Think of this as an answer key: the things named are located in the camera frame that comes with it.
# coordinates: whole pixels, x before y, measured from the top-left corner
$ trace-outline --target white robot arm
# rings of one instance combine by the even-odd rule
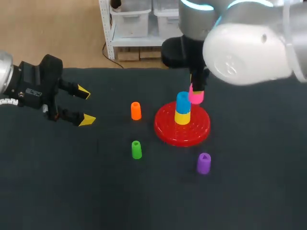
[[[282,7],[244,2],[217,21],[205,39],[203,57],[216,77],[234,85],[292,74],[306,82],[306,39],[307,2]]]
[[[307,2],[180,0],[179,27],[204,41],[206,67],[225,82],[307,81]]]

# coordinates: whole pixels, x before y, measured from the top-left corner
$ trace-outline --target storage bin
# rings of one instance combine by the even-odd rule
[[[148,15],[152,11],[151,0],[123,0],[120,12],[110,7],[112,19],[116,23],[117,36],[147,37]]]
[[[163,39],[182,36],[179,29],[178,0],[154,0],[154,14],[158,17],[159,35]]]

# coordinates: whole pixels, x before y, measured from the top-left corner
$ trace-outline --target black fabric surface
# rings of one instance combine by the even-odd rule
[[[156,137],[153,119],[188,90],[187,70],[65,69],[64,78],[92,94],[63,93],[58,104],[96,116],[92,126],[0,106],[1,230],[307,229],[307,85],[210,77],[211,134],[176,148]],[[133,101],[142,121],[130,119]],[[208,176],[195,170],[202,152],[212,157]]]

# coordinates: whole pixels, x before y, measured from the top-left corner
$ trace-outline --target sticker label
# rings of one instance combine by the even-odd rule
[[[31,95],[34,95],[36,97],[40,97],[43,93],[42,92],[39,92],[39,91],[36,91],[36,90],[32,90],[32,89],[26,89],[25,91],[26,93],[28,94],[31,94]]]

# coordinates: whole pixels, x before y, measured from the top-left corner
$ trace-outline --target red ring stacking base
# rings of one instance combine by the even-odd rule
[[[199,105],[191,105],[191,120],[187,125],[175,122],[176,102],[164,105],[154,119],[157,136],[167,144],[189,147],[204,141],[210,133],[210,118]]]

